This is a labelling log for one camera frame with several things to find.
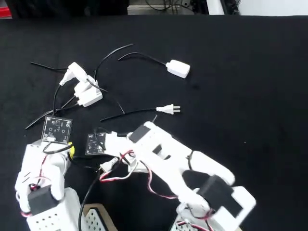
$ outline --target wire bundle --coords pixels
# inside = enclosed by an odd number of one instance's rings
[[[179,0],[176,0],[175,2],[174,2],[173,0],[169,0],[169,5],[168,5],[168,6],[166,6],[166,0],[164,0],[164,8],[163,8],[163,9],[158,9],[158,8],[153,7],[153,6],[148,2],[148,0],[145,0],[145,2],[146,2],[146,4],[147,4],[149,7],[151,7],[153,10],[156,10],[156,11],[165,12],[166,10],[168,10],[169,8],[171,8],[173,14],[174,14],[174,11],[176,12],[176,14],[178,14],[177,6],[180,6],[180,7],[183,7],[183,8],[185,8],[185,9],[188,9],[188,10],[190,10],[191,12],[194,13],[194,11],[193,11],[191,8],[189,8],[189,6],[184,6],[184,5],[182,5],[182,4],[178,4]]]
[[[107,54],[107,55],[100,61],[100,63],[98,64],[98,66],[96,67],[95,72],[94,72],[94,80],[96,81],[96,79],[97,79],[97,74],[98,74],[98,71],[99,71],[100,66],[102,65],[102,63],[103,63],[110,55],[114,54],[115,52],[117,52],[117,51],[119,51],[119,50],[121,50],[121,49],[130,47],[130,46],[132,46],[132,45],[133,45],[133,44],[131,43],[131,44],[128,44],[128,45],[119,47],[119,48],[113,50],[112,52],[110,52],[109,54]],[[50,71],[55,71],[55,72],[60,72],[60,73],[63,73],[63,71],[67,70],[67,68],[53,68],[53,67],[46,66],[46,65],[43,65],[43,64],[39,64],[39,63],[35,63],[35,62],[31,62],[31,64],[32,64],[32,65],[39,66],[39,67],[42,67],[42,68],[47,69],[47,70],[50,70]],[[109,93],[107,90],[105,90],[105,89],[103,89],[103,88],[100,88],[98,85],[93,84],[93,83],[90,82],[88,79],[87,79],[87,81],[88,81],[92,86],[94,86],[95,88],[97,88],[97,89],[99,89],[99,90],[101,90],[101,91],[104,91],[104,92],[106,92],[106,93],[108,93],[108,94],[111,95],[111,93]],[[32,122],[26,127],[26,129],[29,129],[30,127],[32,127],[33,125],[35,125],[39,120],[41,120],[42,118],[44,118],[45,116],[47,116],[47,115],[49,115],[49,114],[51,114],[51,113],[52,113],[53,115],[55,115],[55,114],[56,114],[57,112],[59,112],[59,111],[68,110],[68,109],[71,109],[71,108],[73,108],[73,107],[75,107],[75,106],[78,106],[78,103],[76,103],[76,104],[74,104],[74,105],[71,106],[71,107],[67,107],[67,105],[75,98],[75,96],[73,96],[73,97],[72,97],[70,100],[68,100],[60,109],[56,109],[56,98],[57,98],[57,94],[58,94],[58,92],[59,92],[59,90],[60,90],[60,87],[61,87],[61,85],[59,85],[59,86],[57,87],[56,91],[55,91],[55,94],[54,94],[54,97],[53,97],[53,108],[52,108],[52,110],[43,113],[43,114],[42,114],[41,116],[39,116],[37,119],[35,119],[34,121],[32,121]],[[119,103],[119,101],[117,100],[117,98],[116,98],[115,96],[113,96],[113,98],[114,98],[114,100],[116,101],[116,103],[118,104],[118,106],[120,107],[121,111],[122,111],[123,113],[125,113],[124,110],[123,110],[123,107],[121,106],[121,104]]]
[[[122,159],[124,159],[126,155],[128,155],[128,154],[130,154],[130,153],[132,153],[132,150],[128,150],[126,153],[124,153],[123,155],[121,155],[121,157],[120,157],[118,163],[120,163],[120,161],[121,161]],[[133,172],[133,170],[132,170],[126,177],[124,177],[124,178],[127,179],[128,177],[130,177],[130,175],[131,175],[131,173]],[[92,191],[92,189],[93,189],[93,187],[94,187],[96,181],[99,180],[100,182],[102,182],[102,180],[103,180],[106,176],[108,176],[108,175],[110,174],[110,172],[111,172],[111,171],[109,171],[108,173],[105,173],[105,174],[100,175],[99,169],[96,171],[96,173],[97,173],[97,174],[96,174],[96,177],[95,177],[95,179],[93,180],[92,184],[89,186],[89,189],[88,189],[88,191],[87,191],[87,193],[86,193],[86,195],[85,195],[85,197],[84,197],[84,199],[83,199],[83,201],[82,201],[82,203],[81,203],[81,206],[80,206],[80,211],[79,211],[79,215],[78,215],[78,230],[79,230],[79,231],[82,231],[82,229],[81,229],[81,217],[82,217],[82,212],[83,212],[83,208],[84,208],[84,206],[85,206],[85,204],[86,204],[86,201],[87,201],[87,199],[88,199],[88,197],[89,197],[89,195],[90,195],[90,192]],[[114,181],[114,180],[118,180],[118,178],[117,178],[117,179],[109,178],[108,180],[109,180],[109,181]]]
[[[186,225],[186,224],[187,223],[185,221],[181,221],[181,222],[176,223],[177,226],[182,226],[182,225]],[[205,228],[203,228],[199,225],[195,225],[195,224],[187,224],[187,225],[191,226],[192,228],[198,229],[200,231],[209,231],[209,230],[207,230],[207,229],[205,229]]]
[[[118,162],[115,164],[116,167],[118,167],[118,165],[121,163],[121,161],[123,159],[125,159],[125,156],[128,155],[128,154],[132,154],[134,153],[133,150],[128,150],[127,152],[125,152],[123,155],[121,155],[121,157],[119,158]],[[114,180],[125,180],[127,179],[128,177],[131,176],[132,172],[136,169],[137,167],[137,163],[136,163],[136,166],[125,176],[125,177],[113,177],[113,178],[107,178],[105,179],[115,168],[111,169],[110,171],[104,173],[104,174],[101,174],[100,176],[100,182],[101,183],[104,183],[104,182],[110,182],[110,181],[114,181]]]
[[[160,195],[160,194],[158,194],[157,192],[155,192],[155,191],[151,188],[151,182],[152,182],[152,178],[153,178],[153,173],[152,173],[152,171],[150,170],[150,168],[149,168],[145,163],[143,163],[143,165],[146,167],[146,169],[148,170],[148,173],[149,173],[148,185],[147,185],[147,187],[148,187],[148,190],[149,190],[151,193],[153,193],[153,194],[155,194],[155,195],[157,195],[157,196],[160,196],[160,197],[169,199],[169,200],[177,199],[177,198],[178,198],[177,196],[165,196],[165,195]]]

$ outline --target white adapter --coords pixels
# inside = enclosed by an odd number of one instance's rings
[[[186,78],[191,66],[188,64],[182,63],[180,61],[172,59],[169,63],[166,63],[168,72],[179,76],[181,78]]]
[[[119,161],[119,158],[114,157],[110,161],[107,161],[100,165],[100,169],[106,173],[112,170],[112,167]]]
[[[78,79],[79,82],[84,82],[84,83],[87,82],[87,78],[88,78],[87,73],[77,63],[73,62],[72,64],[68,66],[68,69],[74,73],[76,79]]]
[[[91,76],[89,76],[89,75],[88,75],[88,80],[95,84],[94,79]],[[91,87],[92,87],[92,85],[88,81],[85,82],[85,83],[84,82],[79,82],[74,87],[74,90],[75,90],[74,95],[79,98],[79,95],[81,93],[83,93],[84,91],[88,90]]]
[[[101,91],[93,86],[91,86],[88,90],[80,93],[78,104],[87,107],[103,98]]]

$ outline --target white connector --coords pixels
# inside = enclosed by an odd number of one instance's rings
[[[100,165],[100,169],[106,173],[106,172],[109,172],[112,167],[119,161],[119,158],[115,157],[113,158],[112,160],[108,161],[108,162],[105,162],[103,164]]]
[[[169,63],[166,64],[168,72],[179,76],[181,78],[186,78],[191,66],[188,64],[182,63],[177,60],[171,60]]]
[[[74,73],[68,69],[59,84],[63,86],[66,82],[70,81],[73,78],[75,78]]]
[[[180,106],[175,106],[173,104],[170,105],[166,105],[164,107],[157,107],[156,111],[158,112],[164,112],[164,113],[168,113],[168,114],[174,114],[174,113],[178,113],[181,112],[181,107]]]
[[[59,84],[63,86],[66,82],[73,78],[76,78],[79,82],[83,83],[86,83],[88,79],[88,75],[85,70],[75,62],[68,66],[68,69]]]

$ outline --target black cable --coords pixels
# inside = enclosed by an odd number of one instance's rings
[[[187,10],[190,10],[191,12],[193,12],[195,14],[195,12],[191,8],[189,8],[189,6],[184,6],[184,5],[181,5],[181,4],[175,4],[175,5],[176,6],[181,6],[181,7],[185,8],[185,9],[187,9]]]
[[[148,59],[150,59],[150,60],[152,60],[152,61],[154,61],[154,62],[157,62],[157,63],[159,63],[159,64],[162,64],[162,65],[166,66],[166,63],[164,63],[164,62],[162,62],[162,61],[160,61],[160,60],[158,60],[158,59],[156,59],[156,58],[153,58],[153,57],[151,57],[151,56],[149,56],[149,55],[147,55],[147,54],[140,53],[140,52],[131,52],[131,53],[128,53],[128,54],[126,54],[126,55],[123,55],[121,58],[118,59],[118,61],[121,61],[121,60],[124,59],[125,57],[127,57],[127,56],[129,56],[129,55],[132,55],[132,54],[139,54],[139,55],[142,55],[142,56],[144,56],[144,57],[146,57],[146,58],[148,58]]]
[[[220,0],[220,3],[221,3],[224,14],[228,15],[229,12],[228,12],[228,8],[227,8],[225,0]]]
[[[97,130],[98,129],[104,129],[104,128],[95,128],[94,129],[94,138],[97,141],[98,145],[102,148],[102,150],[105,151],[106,150],[105,144],[101,144],[101,142],[97,138]]]
[[[125,112],[124,114],[119,114],[119,115],[114,115],[114,116],[110,116],[104,119],[101,119],[101,122],[105,122],[107,120],[111,120],[111,119],[116,119],[119,117],[123,117],[123,116],[127,116],[130,114],[134,114],[134,113],[139,113],[139,112],[150,112],[150,111],[156,111],[156,108],[148,108],[148,109],[140,109],[140,110],[136,110],[136,111],[131,111],[131,112]]]
[[[76,98],[75,95],[73,95],[73,97],[70,98],[61,108],[65,108],[70,102],[72,102],[72,100],[73,100],[74,98]]]
[[[179,12],[178,12],[178,5],[176,3],[174,4],[174,8],[175,8],[175,13],[179,14]]]
[[[43,65],[43,64],[38,64],[38,63],[35,63],[35,62],[30,62],[32,65],[36,65],[36,66],[39,66],[39,67],[42,67],[42,68],[45,68],[47,70],[51,70],[51,71],[65,71],[67,70],[67,68],[53,68],[53,67],[50,67],[50,66],[46,66],[46,65]]]
[[[56,89],[56,92],[54,93],[54,96],[53,96],[53,111],[52,111],[52,114],[55,115],[56,114],[56,98],[57,98],[57,94],[60,90],[60,87],[61,85],[59,84],[57,89]]]
[[[87,79],[87,81],[95,88],[97,88],[98,90],[101,90],[101,91],[104,91],[106,93],[108,93],[109,95],[111,95],[111,93],[109,93],[107,90],[103,89],[103,88],[100,88],[99,86],[96,86],[94,83],[92,83],[90,80]],[[113,99],[116,101],[117,105],[119,105],[121,111],[123,112],[123,114],[125,113],[124,110],[123,110],[123,107],[121,106],[120,102],[116,99],[115,96],[112,96]]]
[[[170,2],[170,6],[171,6],[171,10],[172,10],[172,14],[174,14],[174,11],[173,11],[173,2],[172,2],[172,0],[169,0],[169,2]]]
[[[120,166],[121,163],[122,163],[122,161],[119,161],[119,159],[118,159],[118,161],[111,167],[111,170],[112,170],[112,171],[117,170],[117,169],[119,168],[119,166]]]
[[[81,229],[81,217],[82,217],[82,212],[83,212],[83,208],[85,207],[85,204],[86,204],[86,201],[87,201],[87,198],[89,197],[90,195],[90,192],[92,190],[92,188],[94,187],[96,181],[100,178],[100,172],[97,170],[97,176],[95,177],[94,181],[92,182],[92,184],[90,185],[86,195],[85,195],[85,198],[83,199],[82,203],[81,203],[81,206],[80,206],[80,211],[79,211],[79,215],[78,215],[78,230],[79,231],[82,231]]]
[[[86,166],[86,165],[81,165],[81,164],[77,163],[73,158],[71,158],[71,156],[70,156],[69,153],[67,154],[67,157],[68,157],[68,159],[71,161],[71,163],[72,163],[73,165],[76,165],[76,166],[82,167],[82,168],[92,169],[92,170],[94,170],[95,172],[97,171],[97,169],[94,168],[94,167]]]
[[[122,155],[121,153],[119,153],[119,154],[120,154],[120,157],[122,158],[122,160],[124,160],[128,165],[130,165],[130,162],[125,158],[125,156]]]
[[[125,45],[125,46],[123,46],[123,47],[119,47],[119,48],[115,49],[114,51],[110,52],[109,54],[107,54],[107,55],[101,60],[100,64],[98,64],[97,68],[95,69],[95,72],[94,72],[94,80],[96,80],[96,78],[97,78],[98,69],[100,68],[100,66],[102,65],[102,63],[103,63],[110,55],[116,53],[117,51],[119,51],[119,50],[121,50],[121,49],[124,49],[124,48],[126,48],[126,47],[130,47],[130,46],[132,46],[132,45],[133,45],[133,44],[131,43],[131,44]]]
[[[150,5],[150,3],[148,2],[148,0],[145,0],[146,4],[151,7],[153,10],[156,10],[156,11],[166,11],[167,9],[169,9],[171,7],[171,5],[165,7],[164,9],[158,9],[158,8],[155,8],[153,7],[152,5]]]
[[[47,155],[51,155],[51,154],[55,154],[55,153],[60,153],[66,150],[69,150],[70,148],[73,147],[73,144],[69,144],[67,146],[65,146],[64,148],[60,148],[58,150],[52,150],[52,151],[46,151],[46,149],[51,145],[52,143],[50,142],[49,144],[47,144],[44,149],[43,149],[43,153],[47,154]]]
[[[213,229],[210,227],[210,225],[209,225],[209,223],[208,223],[207,220],[205,220],[205,223],[206,223],[206,225],[207,225],[208,230],[209,230],[209,231],[213,231]]]
[[[108,91],[107,90],[105,90],[105,89],[103,89],[103,88],[100,88],[99,86],[96,86],[94,83],[92,83],[90,80],[88,80],[87,79],[87,81],[93,86],[93,87],[95,87],[95,88],[97,88],[97,89],[99,89],[99,90],[102,90],[102,91],[104,91],[104,92],[107,92],[108,93]]]
[[[75,98],[75,96],[73,96],[69,101],[67,101],[60,109],[56,109],[56,112],[59,111],[64,111],[64,110],[68,110],[71,109],[73,107],[76,107],[78,105],[78,103],[74,104],[73,106],[70,107],[66,107],[73,99]],[[42,115],[40,115],[37,119],[33,120],[25,129],[29,129],[30,127],[32,127],[33,125],[35,125],[39,120],[41,120],[42,118],[44,118],[45,116],[51,114],[53,112],[53,110],[47,111],[45,113],[43,113]]]
[[[193,168],[192,168],[192,163],[191,163],[191,161],[192,161],[192,156],[193,155],[193,150],[192,150],[192,152],[189,154],[189,156],[187,157],[187,159],[188,159],[188,167],[189,167],[189,170],[192,170]]]

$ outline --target yellow component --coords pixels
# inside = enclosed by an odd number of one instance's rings
[[[71,157],[71,159],[73,159],[74,154],[75,154],[75,147],[72,146],[71,149],[69,150],[69,156]]]

